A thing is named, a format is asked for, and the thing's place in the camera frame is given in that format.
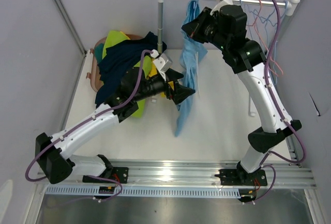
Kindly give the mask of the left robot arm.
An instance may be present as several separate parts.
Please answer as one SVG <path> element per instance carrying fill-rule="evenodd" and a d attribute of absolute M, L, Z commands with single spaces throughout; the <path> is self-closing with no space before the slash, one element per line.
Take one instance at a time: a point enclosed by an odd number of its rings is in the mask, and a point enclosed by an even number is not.
<path fill-rule="evenodd" d="M 58 184 L 70 176 L 81 175 L 85 183 L 105 183 L 127 179 L 120 173 L 124 168 L 115 168 L 104 155 L 94 157 L 78 156 L 75 151 L 104 129 L 109 129 L 132 116 L 138 109 L 138 102 L 151 96 L 165 93 L 169 100 L 180 104 L 195 90 L 181 85 L 183 75 L 169 69 L 165 78 L 159 73 L 146 79 L 139 67 L 130 68 L 122 77 L 120 85 L 104 103 L 85 119 L 71 128 L 48 136 L 36 138 L 35 155 L 37 163 L 51 184 Z"/>

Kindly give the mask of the aluminium mounting rail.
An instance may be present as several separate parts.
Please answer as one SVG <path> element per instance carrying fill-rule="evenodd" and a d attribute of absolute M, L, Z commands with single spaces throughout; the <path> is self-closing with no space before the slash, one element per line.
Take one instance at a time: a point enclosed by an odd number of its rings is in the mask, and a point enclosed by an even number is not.
<path fill-rule="evenodd" d="M 147 187 L 223 187 L 249 188 L 254 181 L 263 188 L 273 185 L 280 189 L 310 189 L 316 183 L 311 169 L 285 163 L 264 165 L 249 175 L 231 161 L 176 161 L 176 160 L 116 160 L 102 155 L 75 156 L 47 162 L 39 173 L 51 184 L 101 184 L 107 179 L 119 179 L 128 186 Z"/>

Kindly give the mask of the pink wire hanger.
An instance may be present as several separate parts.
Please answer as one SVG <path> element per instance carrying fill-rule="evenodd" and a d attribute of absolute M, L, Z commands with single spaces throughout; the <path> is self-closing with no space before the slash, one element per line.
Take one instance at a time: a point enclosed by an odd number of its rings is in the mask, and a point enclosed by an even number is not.
<path fill-rule="evenodd" d="M 252 15 L 251 13 L 248 12 L 248 7 L 246 7 L 246 11 L 247 11 L 247 13 L 249 14 L 248 20 L 251 18 L 251 20 L 252 20 L 252 22 L 253 22 L 254 17 L 253 17 L 253 15 Z M 263 13 L 266 13 L 266 11 L 263 10 L 263 8 L 262 8 L 262 11 L 261 11 L 261 14 L 260 14 L 260 15 L 263 16 L 263 15 L 262 15 Z M 270 43 L 270 44 L 271 44 L 272 41 L 273 41 L 273 38 L 274 38 L 274 36 L 275 36 L 275 32 L 276 32 L 277 26 L 278 26 L 278 24 L 277 24 L 277 17 L 273 17 L 273 15 L 277 15 L 277 14 L 276 14 L 276 10 L 275 10 L 274 7 L 273 7 L 272 12 L 271 12 L 269 15 L 267 15 L 266 17 L 263 16 L 263 17 L 265 17 L 265 18 L 270 17 L 269 20 L 272 22 L 273 25 L 274 25 L 274 24 L 276 25 L 275 27 L 272 27 L 272 25 L 271 25 L 270 23 L 268 23 L 268 25 L 267 25 L 267 30 L 268 30 L 268 33 L 269 33 L 269 43 Z M 265 35 L 265 32 L 264 32 L 264 25 L 263 25 L 263 24 L 259 24 L 259 32 L 260 32 L 260 34 L 262 35 L 262 37 L 264 38 L 264 40 L 266 41 L 266 35 Z M 257 37 L 257 35 L 255 34 L 255 31 L 254 31 L 253 28 L 251 28 L 251 33 L 252 33 L 252 35 L 253 35 L 252 40 L 258 40 L 258 37 Z M 277 72 L 279 73 L 279 75 L 282 76 L 283 74 L 281 74 L 281 73 L 279 72 L 279 68 L 276 67 L 276 69 L 277 69 Z"/>

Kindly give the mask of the white metal clothes rack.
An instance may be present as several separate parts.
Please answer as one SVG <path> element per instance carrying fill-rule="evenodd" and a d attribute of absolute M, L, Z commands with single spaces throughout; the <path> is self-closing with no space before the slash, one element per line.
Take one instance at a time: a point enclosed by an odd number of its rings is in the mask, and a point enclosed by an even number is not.
<path fill-rule="evenodd" d="M 244 4 L 253 4 L 253 5 L 259 5 L 259 2 L 256 0 L 242 0 Z M 269 1 L 262 1 L 263 6 L 271 6 L 274 7 L 276 10 L 277 14 L 277 29 L 275 32 L 275 36 L 273 38 L 273 41 L 271 43 L 271 47 L 269 50 L 269 55 L 266 56 L 267 59 L 267 64 L 264 66 L 264 69 L 268 70 L 269 68 L 269 63 L 270 63 L 270 58 L 273 53 L 273 49 L 275 47 L 276 41 L 278 41 L 279 35 L 281 33 L 282 29 L 282 23 L 283 19 L 288 20 L 290 16 L 293 15 L 295 8 L 299 4 L 300 0 L 290 0 L 290 1 L 284 1 L 283 3 L 281 2 L 275 2 L 273 0 Z M 157 50 L 161 51 L 165 45 L 162 44 L 163 42 L 163 3 L 164 0 L 158 0 L 158 31 L 157 31 Z M 271 78 L 269 80 L 269 83 L 265 85 L 267 88 L 270 88 L 271 86 L 275 86 L 274 83 L 271 81 Z"/>

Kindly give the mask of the dark green shorts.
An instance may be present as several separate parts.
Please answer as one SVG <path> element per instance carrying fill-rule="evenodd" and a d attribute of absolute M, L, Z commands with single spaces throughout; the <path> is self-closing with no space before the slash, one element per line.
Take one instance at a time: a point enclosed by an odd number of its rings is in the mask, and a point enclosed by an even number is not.
<path fill-rule="evenodd" d="M 94 48 L 94 57 L 97 61 L 97 64 L 99 64 L 103 60 L 103 48 L 104 43 L 99 43 Z"/>

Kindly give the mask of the light blue shorts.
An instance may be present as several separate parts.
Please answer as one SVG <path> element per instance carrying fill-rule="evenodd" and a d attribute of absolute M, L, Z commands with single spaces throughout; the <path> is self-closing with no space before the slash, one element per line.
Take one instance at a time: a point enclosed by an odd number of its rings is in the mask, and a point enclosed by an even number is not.
<path fill-rule="evenodd" d="M 199 2 L 197 0 L 191 0 L 188 3 L 186 17 L 183 23 L 187 24 L 193 21 L 200 14 L 200 12 Z M 181 33 L 184 41 L 182 53 L 179 57 L 179 63 L 184 69 L 184 78 L 182 80 L 182 84 L 185 87 L 196 89 L 198 86 L 196 80 L 198 66 L 206 56 L 207 50 L 201 43 L 191 39 L 184 31 L 181 31 Z M 180 135 L 185 126 L 192 108 L 192 104 L 193 96 L 189 96 L 177 106 L 179 116 L 176 121 L 176 130 L 174 132 L 176 137 Z"/>

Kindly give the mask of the yellow shorts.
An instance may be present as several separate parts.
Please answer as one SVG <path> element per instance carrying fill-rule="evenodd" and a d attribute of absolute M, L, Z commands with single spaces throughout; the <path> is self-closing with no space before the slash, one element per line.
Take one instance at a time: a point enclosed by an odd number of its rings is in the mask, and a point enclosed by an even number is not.
<path fill-rule="evenodd" d="M 154 63 L 152 63 L 152 67 L 151 67 L 151 70 L 150 72 L 148 73 L 147 75 L 147 79 L 150 79 L 151 77 L 155 76 L 157 74 L 157 68 L 156 66 L 154 65 Z M 171 87 L 171 89 L 174 89 L 174 83 L 173 81 L 169 82 L 169 86 Z"/>

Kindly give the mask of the pink plastic basin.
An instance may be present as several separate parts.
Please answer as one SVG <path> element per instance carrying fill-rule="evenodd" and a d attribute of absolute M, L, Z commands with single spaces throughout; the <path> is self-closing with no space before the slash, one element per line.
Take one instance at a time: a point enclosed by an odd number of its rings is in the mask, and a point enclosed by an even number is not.
<path fill-rule="evenodd" d="M 142 39 L 137 35 L 129 36 L 128 40 L 123 40 L 114 46 L 107 47 L 106 39 L 99 43 L 104 43 L 103 60 L 98 66 L 97 61 L 92 62 L 92 71 L 87 75 L 91 80 L 91 87 L 97 92 L 101 90 L 105 93 L 107 89 L 114 92 L 126 71 L 140 61 L 142 53 Z"/>

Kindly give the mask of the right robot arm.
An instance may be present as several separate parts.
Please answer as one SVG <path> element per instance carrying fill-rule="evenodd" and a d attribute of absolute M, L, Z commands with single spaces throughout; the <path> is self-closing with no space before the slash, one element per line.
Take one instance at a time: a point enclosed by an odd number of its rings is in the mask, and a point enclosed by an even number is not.
<path fill-rule="evenodd" d="M 250 146 L 236 169 L 221 169 L 216 176 L 222 185 L 254 186 L 259 180 L 266 186 L 262 162 L 273 147 L 300 130 L 302 124 L 283 109 L 265 70 L 261 46 L 246 37 L 246 23 L 247 15 L 240 6 L 225 5 L 217 11 L 205 7 L 182 30 L 194 41 L 211 43 L 222 52 L 225 63 L 246 87 L 261 121 L 261 127 L 248 135 Z"/>

